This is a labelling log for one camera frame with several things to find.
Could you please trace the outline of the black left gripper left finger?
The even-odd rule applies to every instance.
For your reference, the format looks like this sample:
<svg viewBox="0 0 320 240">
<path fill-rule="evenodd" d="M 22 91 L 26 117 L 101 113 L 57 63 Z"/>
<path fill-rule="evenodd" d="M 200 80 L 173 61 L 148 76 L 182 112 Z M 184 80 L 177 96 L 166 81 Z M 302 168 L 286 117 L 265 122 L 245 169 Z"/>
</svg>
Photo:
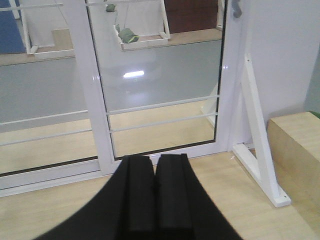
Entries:
<svg viewBox="0 0 320 240">
<path fill-rule="evenodd" d="M 153 240 L 154 169 L 149 157 L 125 156 L 112 177 L 81 209 L 39 240 Z"/>
</svg>

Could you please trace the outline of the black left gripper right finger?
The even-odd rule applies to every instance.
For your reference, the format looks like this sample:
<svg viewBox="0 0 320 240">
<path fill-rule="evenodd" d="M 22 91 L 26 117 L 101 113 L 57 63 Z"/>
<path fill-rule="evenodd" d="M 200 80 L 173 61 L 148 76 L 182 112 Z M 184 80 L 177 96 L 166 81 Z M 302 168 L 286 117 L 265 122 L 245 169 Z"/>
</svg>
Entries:
<svg viewBox="0 0 320 240">
<path fill-rule="evenodd" d="M 158 160 L 158 240 L 240 240 L 198 180 L 186 154 L 163 154 Z"/>
</svg>

